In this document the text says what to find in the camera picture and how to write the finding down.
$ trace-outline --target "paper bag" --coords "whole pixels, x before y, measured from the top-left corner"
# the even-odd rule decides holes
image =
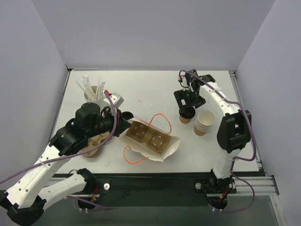
[[[179,147],[180,138],[171,136],[146,121],[132,118],[128,122],[132,126],[119,139],[132,151],[141,153],[150,160],[163,162]]]

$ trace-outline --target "stack of paper cups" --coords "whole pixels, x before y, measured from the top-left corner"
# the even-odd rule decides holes
[[[202,136],[210,130],[211,126],[215,122],[215,116],[210,111],[203,111],[198,114],[196,122],[194,124],[195,134]]]

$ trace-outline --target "white straw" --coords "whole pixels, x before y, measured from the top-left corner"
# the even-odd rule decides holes
[[[92,89],[92,86],[91,86],[91,84],[90,84],[90,79],[89,79],[89,77],[87,76],[86,77],[86,80],[87,80],[87,85],[88,85],[88,87],[92,90],[92,92],[93,92],[93,89]]]
[[[100,89],[98,89],[98,98],[100,98],[102,96],[102,92],[100,92]]]
[[[85,89],[79,84],[79,82],[77,81],[76,83],[77,83],[78,86],[81,88],[81,90],[84,91],[84,93],[86,94],[86,96],[87,96],[90,100],[92,100],[93,98],[91,97],[91,95],[90,95],[88,92],[85,91]]]
[[[104,85],[105,85],[105,81],[101,82],[101,84],[100,84],[100,90],[98,90],[98,92],[103,93]]]
[[[99,98],[99,93],[98,93],[98,89],[99,89],[99,85],[100,85],[100,78],[98,79],[98,83],[97,83],[97,88],[96,88],[96,96],[98,96],[98,98]]]
[[[93,90],[92,90],[88,85],[86,85],[85,88],[86,88],[86,90],[91,94],[91,96],[93,97],[92,100],[97,100],[97,96],[96,96],[96,94],[93,92]]]

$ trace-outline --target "white paper bag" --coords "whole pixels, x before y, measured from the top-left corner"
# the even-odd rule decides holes
[[[120,135],[119,139],[121,141],[123,141],[125,145],[128,145],[132,151],[141,153],[143,156],[147,157],[150,160],[163,162],[165,158],[172,155],[178,149],[179,144],[180,144],[180,138],[166,134],[166,132],[164,132],[152,125],[149,125],[148,122],[145,122],[140,119],[132,118],[128,122],[133,123],[133,121],[140,122],[140,123],[144,124],[145,126],[153,128],[161,133],[164,133],[166,136],[170,137],[170,140],[169,140],[168,145],[164,149],[164,151],[162,153],[157,153],[157,152],[151,150],[150,148],[148,148],[145,143],[140,143],[140,142],[132,139],[131,137],[127,136],[127,131],[129,130],[129,129],[127,129]]]

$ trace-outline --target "black bracket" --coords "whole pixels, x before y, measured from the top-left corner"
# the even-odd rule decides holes
[[[60,128],[50,139],[49,146],[55,146],[59,155],[76,154],[88,145],[88,139],[104,132],[111,132],[114,117],[109,107],[100,111],[100,107],[94,103],[85,103],[75,113],[75,118],[70,119],[66,125]],[[117,109],[117,126],[114,136],[129,128],[131,124],[128,119],[133,118],[130,112],[122,113]]]
[[[204,98],[191,90],[178,90],[174,92],[174,97],[177,101],[180,112],[184,112],[190,107],[198,108],[206,103]]]
[[[35,223],[44,213],[43,207],[47,202],[39,196],[36,197],[31,207],[18,209],[18,204],[12,204],[7,199],[8,193],[0,191],[0,205],[7,209],[9,218],[20,226],[30,226]]]
[[[246,111],[251,124],[251,114]],[[243,149],[251,140],[250,131],[241,110],[235,114],[226,114],[217,132],[217,142],[223,150],[231,153],[236,149]]]
[[[195,193],[205,195],[207,202],[219,210],[228,205],[228,194],[235,194],[234,179],[232,177],[217,179],[211,170],[209,178],[197,178],[194,180]],[[221,194],[221,196],[208,197],[208,194]]]

